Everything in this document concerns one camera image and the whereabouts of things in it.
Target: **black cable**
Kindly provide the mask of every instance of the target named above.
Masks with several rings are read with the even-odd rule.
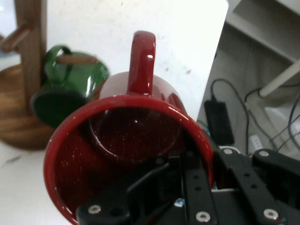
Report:
[[[280,85],[280,88],[294,88],[300,86],[300,83]]]
[[[261,89],[262,88],[256,88],[256,89],[250,91],[248,94],[246,94],[246,96],[245,96],[245,103],[247,102],[247,98],[249,97],[249,95],[251,95],[254,92],[259,92]]]
[[[297,141],[295,140],[295,137],[292,134],[291,124],[292,124],[292,118],[293,118],[293,115],[294,115],[294,111],[296,109],[296,106],[298,104],[299,99],[300,99],[300,94],[298,94],[298,96],[297,96],[297,98],[296,98],[296,100],[294,102],[294,105],[292,106],[292,110],[291,110],[290,117],[289,117],[289,122],[288,122],[288,127],[287,127],[287,130],[289,132],[291,140],[296,145],[296,147],[298,148],[298,150],[300,150],[300,145],[297,143]]]
[[[264,131],[264,129],[259,125],[259,123],[257,122],[255,116],[252,114],[252,112],[250,110],[248,110],[249,115],[252,117],[254,123],[256,124],[257,128],[268,138],[271,139],[271,137],[267,134],[267,132]],[[273,149],[276,150],[277,149],[277,145],[272,141],[270,141],[271,144],[273,145]]]
[[[292,137],[289,137],[288,139],[286,139],[283,143],[282,143],[282,145],[280,145],[279,146],[279,148],[277,149],[277,152],[279,152],[279,150],[289,141],[289,140],[291,140],[291,138]]]
[[[225,83],[227,83],[234,91],[235,95],[237,96],[237,98],[239,99],[244,111],[245,111],[245,114],[246,114],[246,119],[247,119],[247,126],[246,126],[246,155],[248,155],[248,131],[247,131],[247,127],[249,126],[249,114],[247,112],[247,108],[242,100],[242,98],[240,97],[238,91],[236,90],[236,88],[226,79],[223,79],[223,78],[219,78],[219,79],[216,79],[214,80],[212,83],[211,83],[211,86],[210,86],[210,93],[211,93],[211,99],[213,100],[216,100],[216,97],[214,95],[214,90],[213,90],[213,85],[215,84],[215,82],[217,81],[223,81]]]
[[[300,83],[280,85],[279,87],[280,88],[295,88],[295,87],[298,87],[298,86],[300,86]],[[247,102],[247,98],[249,97],[249,95],[251,95],[254,92],[260,91],[262,88],[263,87],[256,88],[256,89],[250,91],[248,94],[246,94],[246,96],[245,96],[245,102]]]
[[[300,114],[292,121],[291,124],[293,124],[299,117],[300,117]],[[279,135],[281,135],[287,128],[288,128],[288,125],[287,125],[282,131],[280,131],[276,136],[274,136],[273,138],[271,138],[270,141],[271,141],[271,140],[274,140],[274,139],[277,138]]]

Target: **wooden base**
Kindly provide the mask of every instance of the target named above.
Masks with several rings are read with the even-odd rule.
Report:
[[[35,118],[25,103],[22,66],[0,72],[0,139],[14,147],[36,150],[47,145],[54,129]]]

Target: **table surface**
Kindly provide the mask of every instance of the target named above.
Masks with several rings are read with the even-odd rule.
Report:
[[[12,2],[0,3],[4,35],[15,28]],[[196,120],[227,9],[225,0],[51,0],[47,49],[67,44],[97,55],[116,74],[129,69],[133,33],[151,31],[157,38],[155,75],[178,91],[187,113]],[[18,56],[1,57],[0,70],[18,61]],[[69,224],[46,192],[45,151],[0,142],[0,152],[1,223]]]

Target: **mug rim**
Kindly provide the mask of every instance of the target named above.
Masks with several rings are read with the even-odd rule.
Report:
[[[124,94],[113,97],[105,97],[101,100],[92,101],[70,114],[55,130],[46,147],[44,159],[44,181],[47,192],[55,207],[72,224],[77,224],[77,222],[73,219],[72,213],[67,210],[67,206],[54,189],[55,174],[53,168],[57,153],[61,144],[65,140],[67,133],[72,132],[85,120],[99,112],[120,107],[140,107],[151,109],[166,114],[178,121],[193,138],[196,146],[198,147],[210,186],[212,187],[213,185],[213,152],[211,146],[202,129],[185,112],[152,96]]]

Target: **bolt head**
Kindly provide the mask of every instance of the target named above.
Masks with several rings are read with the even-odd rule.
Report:
[[[196,214],[196,220],[200,223],[207,223],[210,221],[210,215],[204,211],[198,212]]]
[[[92,205],[89,207],[89,214],[97,214],[101,211],[100,205]]]
[[[268,152],[266,152],[266,151],[260,151],[259,154],[261,156],[269,156]]]
[[[271,220],[276,220],[279,217],[278,212],[276,212],[275,210],[272,210],[272,209],[266,209],[266,210],[264,210],[263,211],[263,215],[266,218],[271,219]]]
[[[231,155],[233,153],[233,151],[231,149],[225,149],[224,153],[227,155]]]

